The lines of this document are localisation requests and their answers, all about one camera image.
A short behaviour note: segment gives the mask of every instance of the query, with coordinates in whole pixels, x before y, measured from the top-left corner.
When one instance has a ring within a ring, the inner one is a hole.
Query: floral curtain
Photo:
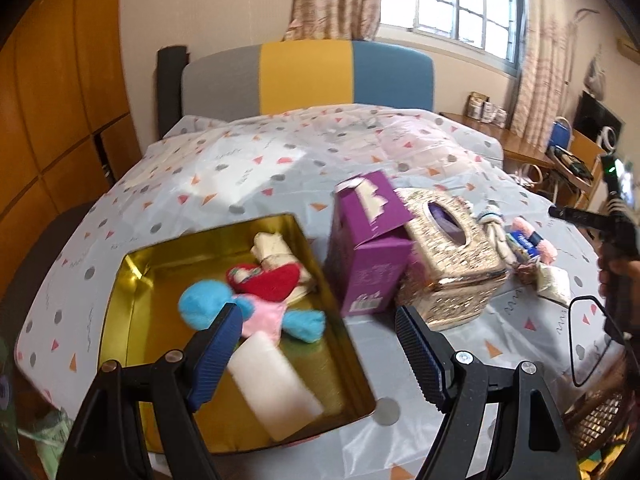
[[[566,57],[564,0],[527,0],[526,54],[511,130],[546,150],[558,115]]]
[[[373,40],[380,0],[294,0],[285,40]]]

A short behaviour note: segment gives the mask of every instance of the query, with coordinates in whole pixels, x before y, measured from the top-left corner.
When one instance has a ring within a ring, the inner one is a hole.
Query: heart-shaped pillow
[[[284,301],[300,280],[298,264],[266,270],[255,264],[240,264],[226,272],[226,280],[238,294],[253,294],[265,301]]]

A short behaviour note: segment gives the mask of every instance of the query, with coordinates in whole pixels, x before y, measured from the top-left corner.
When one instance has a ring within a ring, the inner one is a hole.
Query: purple box
[[[358,177],[376,186],[374,195],[386,199],[386,203],[382,214],[369,222],[354,187],[335,193],[325,274],[342,305],[343,316],[385,310],[413,246],[404,224],[414,216],[396,195],[385,174],[374,171]]]

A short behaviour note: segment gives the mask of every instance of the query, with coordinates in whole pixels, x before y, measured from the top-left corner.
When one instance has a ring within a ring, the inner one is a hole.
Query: bed
[[[495,139],[432,108],[431,60],[398,46],[296,41],[187,65],[185,116],[76,229],[20,332],[18,366],[73,418],[100,361],[106,305],[127,253],[213,226],[292,212],[322,260],[335,184],[372,170],[385,171],[396,187],[436,187],[462,196],[476,213],[494,203],[508,222],[526,216],[558,248],[557,265],[569,272],[572,294],[595,295],[596,255],[584,237],[549,218],[550,202],[502,171]],[[585,305],[573,322],[580,375],[604,348],[604,320]],[[600,375],[582,389],[572,385],[567,325],[565,310],[509,280],[482,316],[445,334],[454,348],[488,364],[535,362],[562,410]],[[417,473],[441,415],[422,398],[384,316],[351,318],[348,329],[380,399],[373,416],[294,447],[217,458],[224,478],[386,480]],[[612,346],[598,370],[615,357]],[[488,407],[470,474],[483,469],[494,420]],[[166,471],[162,455],[152,461]]]

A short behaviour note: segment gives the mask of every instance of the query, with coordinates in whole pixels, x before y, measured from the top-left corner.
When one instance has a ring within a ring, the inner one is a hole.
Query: screw
[[[182,352],[180,352],[179,350],[171,350],[170,352],[164,354],[164,358],[168,363],[177,363],[178,361],[182,360]]]
[[[456,361],[462,363],[463,365],[471,364],[474,360],[474,357],[469,352],[458,352],[456,354]]]
[[[523,371],[524,373],[529,374],[529,375],[533,375],[533,374],[534,374],[534,373],[536,373],[536,371],[538,370],[538,369],[536,368],[536,365],[535,365],[535,364],[533,364],[533,363],[532,363],[532,362],[530,362],[530,361],[523,361],[523,362],[521,362],[520,367],[522,368],[522,371]]]
[[[114,361],[113,359],[109,359],[108,361],[105,361],[102,364],[102,367],[100,369],[105,373],[109,373],[109,372],[113,372],[117,367],[118,367],[118,362]]]

